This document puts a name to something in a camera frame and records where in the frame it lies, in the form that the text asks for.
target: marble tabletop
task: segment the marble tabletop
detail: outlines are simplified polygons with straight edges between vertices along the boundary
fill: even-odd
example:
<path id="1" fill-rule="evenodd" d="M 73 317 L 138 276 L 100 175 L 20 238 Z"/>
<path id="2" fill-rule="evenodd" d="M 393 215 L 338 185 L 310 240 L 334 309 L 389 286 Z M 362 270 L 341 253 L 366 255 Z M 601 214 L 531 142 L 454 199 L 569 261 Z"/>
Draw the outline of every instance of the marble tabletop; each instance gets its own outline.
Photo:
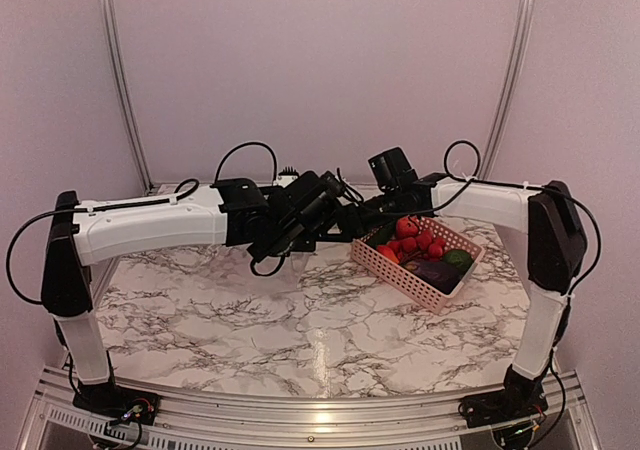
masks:
<path id="1" fill-rule="evenodd" d="M 116 375 L 318 398 L 499 383 L 524 330 L 526 292 L 492 226 L 442 221 L 486 255 L 439 315 L 351 261 L 347 244 L 319 244 L 266 279 L 250 274 L 243 248 L 124 257 L 98 308 Z"/>

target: red fruit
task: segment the red fruit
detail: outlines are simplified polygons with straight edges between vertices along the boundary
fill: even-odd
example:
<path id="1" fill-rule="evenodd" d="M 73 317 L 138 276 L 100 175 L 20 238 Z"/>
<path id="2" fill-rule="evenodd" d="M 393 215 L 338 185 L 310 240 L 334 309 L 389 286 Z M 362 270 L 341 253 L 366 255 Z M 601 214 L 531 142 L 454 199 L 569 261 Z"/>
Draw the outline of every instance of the red fruit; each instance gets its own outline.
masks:
<path id="1" fill-rule="evenodd" d="M 444 255 L 444 248 L 434 242 L 429 245 L 429 248 L 427 248 L 427 254 L 429 255 L 429 258 L 440 259 L 442 258 L 442 255 Z"/>
<path id="2" fill-rule="evenodd" d="M 416 237 L 416 243 L 418 244 L 418 247 L 420 247 L 420 250 L 424 252 L 429 248 L 429 245 L 433 243 L 433 235 L 431 235 L 429 230 L 425 230 Z"/>
<path id="3" fill-rule="evenodd" d="M 407 237 L 403 240 L 400 240 L 400 244 L 402 245 L 402 251 L 404 253 L 415 252 L 415 250 L 418 248 L 418 242 L 416 242 L 416 239 L 413 237 Z"/>
<path id="4" fill-rule="evenodd" d="M 409 217 L 402 217 L 396 222 L 396 238 L 402 240 L 407 237 L 415 237 L 420 233 L 420 228 L 413 221 L 409 220 Z"/>
<path id="5" fill-rule="evenodd" d="M 402 248 L 402 244 L 400 243 L 400 240 L 391 240 L 389 243 L 387 243 L 387 247 L 393 250 L 393 253 L 397 255 Z"/>
<path id="6" fill-rule="evenodd" d="M 435 243 L 436 245 L 440 245 L 442 248 L 447 246 L 447 241 L 442 237 L 436 237 L 433 240 L 433 243 Z"/>
<path id="7" fill-rule="evenodd" d="M 393 250 L 391 250 L 388 246 L 386 246 L 386 245 L 378 245 L 376 250 L 378 250 L 378 252 L 380 252 L 382 255 L 387 257 L 393 263 L 400 263 L 400 260 L 398 260 L 398 257 L 396 257 L 396 254 L 393 253 Z"/>

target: robotic arm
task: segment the robotic arm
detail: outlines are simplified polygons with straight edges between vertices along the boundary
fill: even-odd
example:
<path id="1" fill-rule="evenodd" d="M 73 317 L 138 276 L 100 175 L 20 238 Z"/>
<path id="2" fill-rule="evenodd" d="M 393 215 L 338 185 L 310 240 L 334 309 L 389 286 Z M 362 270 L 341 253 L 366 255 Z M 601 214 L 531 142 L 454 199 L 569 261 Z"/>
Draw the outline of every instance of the robotic arm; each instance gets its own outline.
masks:
<path id="1" fill-rule="evenodd" d="M 74 405 L 105 415 L 156 395 L 115 384 L 93 311 L 89 266 L 133 252 L 177 245 L 250 244 L 255 264 L 313 251 L 319 241 L 348 242 L 405 214 L 457 216 L 528 234 L 531 306 L 522 341 L 507 370 L 504 390 L 465 397 L 469 427 L 537 414 L 547 408 L 541 382 L 551 350 L 568 320 L 569 287 L 580 270 L 586 236 L 562 182 L 553 191 L 465 183 L 445 174 L 418 178 L 395 148 L 369 160 L 380 196 L 349 199 L 348 186 L 326 172 L 308 171 L 282 187 L 258 187 L 248 179 L 221 180 L 181 194 L 118 202 L 79 202 L 62 193 L 54 216 L 42 286 L 42 302 L 61 342 L 75 361 L 79 392 Z M 153 415 L 143 423 L 152 423 Z"/>

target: pink wall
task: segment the pink wall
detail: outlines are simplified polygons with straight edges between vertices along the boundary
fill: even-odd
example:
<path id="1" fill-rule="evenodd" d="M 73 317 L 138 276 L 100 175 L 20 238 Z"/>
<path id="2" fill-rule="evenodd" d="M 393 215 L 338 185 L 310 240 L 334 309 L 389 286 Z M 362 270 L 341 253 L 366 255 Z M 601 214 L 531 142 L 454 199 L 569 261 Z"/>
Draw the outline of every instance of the pink wall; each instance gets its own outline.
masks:
<path id="1" fill-rule="evenodd" d="M 638 447 L 640 417 L 638 22 L 640 0 L 536 0 L 492 175 L 563 179 L 598 217 L 602 263 L 576 291 L 561 363 L 577 368 L 602 444 L 618 450 Z"/>
<path id="2" fill-rule="evenodd" d="M 0 0 L 0 260 L 17 227 L 57 194 L 139 195 L 98 0 Z M 15 278 L 39 297 L 47 225 L 17 249 Z M 61 355 L 51 319 L 0 278 L 2 448 L 14 448 L 45 363 Z"/>
<path id="3" fill-rule="evenodd" d="M 247 139 L 283 164 L 370 180 L 405 148 L 440 169 L 455 138 L 484 144 L 518 0 L 115 0 L 133 105 L 157 182 L 211 178 Z M 268 175 L 247 150 L 227 170 Z"/>

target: plastic basket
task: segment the plastic basket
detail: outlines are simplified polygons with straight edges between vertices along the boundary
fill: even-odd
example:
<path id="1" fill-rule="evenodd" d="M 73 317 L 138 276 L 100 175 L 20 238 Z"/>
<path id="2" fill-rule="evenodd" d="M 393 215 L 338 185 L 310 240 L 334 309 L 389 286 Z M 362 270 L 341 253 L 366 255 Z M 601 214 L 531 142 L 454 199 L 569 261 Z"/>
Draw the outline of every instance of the plastic basket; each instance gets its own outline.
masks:
<path id="1" fill-rule="evenodd" d="M 419 218 L 420 231 L 428 228 L 434 237 L 442 237 L 447 242 L 445 251 L 452 248 L 459 248 L 469 252 L 473 258 L 473 265 L 467 273 L 464 274 L 458 285 L 449 295 L 445 295 L 437 288 L 429 285 L 424 280 L 416 277 L 413 273 L 405 270 L 400 265 L 393 263 L 391 260 L 383 256 L 376 249 L 367 245 L 367 241 L 375 232 L 367 235 L 361 240 L 356 240 L 351 247 L 351 258 L 360 265 L 366 267 L 374 275 L 381 278 L 391 286 L 397 288 L 407 297 L 416 303 L 419 303 L 433 313 L 439 313 L 447 304 L 458 295 L 469 275 L 473 273 L 476 265 L 484 257 L 484 248 L 476 245 L 463 235 L 451 230 L 446 225 L 432 219 Z"/>

